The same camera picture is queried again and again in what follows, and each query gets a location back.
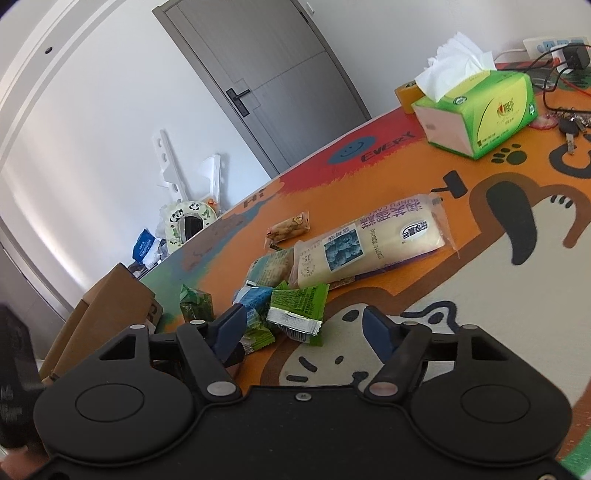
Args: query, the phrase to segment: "power adapter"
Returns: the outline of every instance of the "power adapter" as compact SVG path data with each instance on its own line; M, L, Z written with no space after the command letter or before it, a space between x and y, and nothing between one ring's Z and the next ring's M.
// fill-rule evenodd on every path
M573 70L584 70L591 63L589 52L584 45L571 43L563 49L564 59L566 60L567 68Z

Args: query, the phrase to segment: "dark green snack package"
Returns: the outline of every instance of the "dark green snack package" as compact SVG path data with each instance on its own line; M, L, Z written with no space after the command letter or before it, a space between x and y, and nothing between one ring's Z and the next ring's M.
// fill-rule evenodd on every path
M215 320L212 296L205 291L195 290L183 284L180 307L185 322L191 320L212 322Z

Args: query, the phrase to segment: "black door handle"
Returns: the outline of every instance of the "black door handle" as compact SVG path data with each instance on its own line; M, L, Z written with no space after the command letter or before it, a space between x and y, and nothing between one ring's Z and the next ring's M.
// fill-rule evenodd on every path
M238 111L242 116L248 116L251 114L244 106L244 103L242 103L242 100L240 100L240 98L244 97L245 95L248 95L250 92L251 90L247 89L244 90L242 93L236 93L233 88L230 88L226 91L228 98L232 101L236 108L238 108Z

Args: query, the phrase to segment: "colorful tabletop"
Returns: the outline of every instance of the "colorful tabletop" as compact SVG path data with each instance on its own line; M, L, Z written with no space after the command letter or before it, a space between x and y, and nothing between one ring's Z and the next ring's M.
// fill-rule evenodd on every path
M575 81L588 89L591 73ZM591 109L591 98L566 85L548 98ZM265 232L275 223L308 210L311 231L299 238L306 240L393 201L439 192L457 254L442 249L333 290L324 346L279 338L247 357L241 387L363 388L382 366L363 337L369 304L436 332L475 323L564 391L574 415L560 457L583 476L591 470L591 131L576 144L568 155L558 129L526 128L473 161L430 146L416 118L397 109L255 192L142 281L164 307L160 328L174 330L181 285L209 292L221 314L252 261L267 253Z

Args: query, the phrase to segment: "white tissue paper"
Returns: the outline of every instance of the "white tissue paper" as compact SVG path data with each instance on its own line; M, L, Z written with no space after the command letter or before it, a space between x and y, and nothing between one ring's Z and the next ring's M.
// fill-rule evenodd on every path
M419 88L434 102L483 70L496 70L492 52L484 53L472 40L458 32L437 49L429 67L415 78Z

